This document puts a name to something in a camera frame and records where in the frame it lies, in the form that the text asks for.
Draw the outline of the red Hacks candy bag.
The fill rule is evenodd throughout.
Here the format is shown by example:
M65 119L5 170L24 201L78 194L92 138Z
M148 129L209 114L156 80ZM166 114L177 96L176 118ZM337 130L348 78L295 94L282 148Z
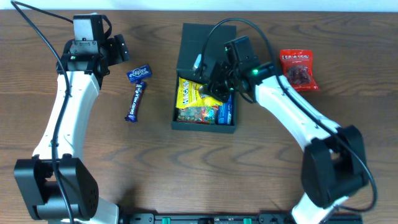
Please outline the red Hacks candy bag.
M282 72L296 91L315 91L319 87L313 77L313 52L284 49L279 54Z

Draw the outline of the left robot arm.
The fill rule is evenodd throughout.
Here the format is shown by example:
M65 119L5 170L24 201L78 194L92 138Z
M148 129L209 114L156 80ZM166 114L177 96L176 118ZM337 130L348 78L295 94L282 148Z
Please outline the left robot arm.
M55 103L30 159L17 160L14 177L34 220L50 223L119 223L119 207L99 196L83 163L91 109L109 67L129 60L124 37L74 39L57 63Z

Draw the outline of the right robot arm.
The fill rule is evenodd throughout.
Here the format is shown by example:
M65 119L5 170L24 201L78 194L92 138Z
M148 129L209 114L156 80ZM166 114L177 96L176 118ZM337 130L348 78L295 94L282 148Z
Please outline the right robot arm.
M323 116L289 84L273 62L261 63L248 37L225 43L227 59L199 54L196 71L205 77L204 93L227 101L232 92L271 112L303 151L304 194L291 210L294 223L323 223L345 209L361 188L375 185L366 163L363 137L354 126L342 128Z

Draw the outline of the blue cookie pack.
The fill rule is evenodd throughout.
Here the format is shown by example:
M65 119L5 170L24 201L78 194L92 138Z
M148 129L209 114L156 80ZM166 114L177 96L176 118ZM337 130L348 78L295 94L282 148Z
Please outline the blue cookie pack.
M219 106L218 110L218 124L219 125L230 125L233 115L233 96L230 95L226 103Z

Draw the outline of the blue eclipse gum pack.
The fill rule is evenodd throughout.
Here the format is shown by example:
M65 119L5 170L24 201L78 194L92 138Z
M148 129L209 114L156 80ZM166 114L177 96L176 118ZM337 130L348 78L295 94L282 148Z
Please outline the blue eclipse gum pack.
M152 71L148 65L143 65L127 72L126 75L130 83L135 83L151 77Z

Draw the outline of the Haribo worms candy bag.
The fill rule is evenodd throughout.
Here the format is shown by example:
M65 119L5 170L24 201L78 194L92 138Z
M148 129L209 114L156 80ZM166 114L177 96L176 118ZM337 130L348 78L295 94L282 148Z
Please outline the Haribo worms candy bag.
M215 124L217 114L217 106L188 107L178 110L177 121L198 124Z

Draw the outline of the yellow Hacks candy bag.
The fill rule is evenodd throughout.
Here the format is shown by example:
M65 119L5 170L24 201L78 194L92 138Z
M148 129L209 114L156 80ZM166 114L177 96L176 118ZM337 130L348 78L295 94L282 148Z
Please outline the yellow Hacks candy bag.
M212 96L200 93L201 87L203 85L179 77L176 107L185 109L188 107L221 106L223 104Z

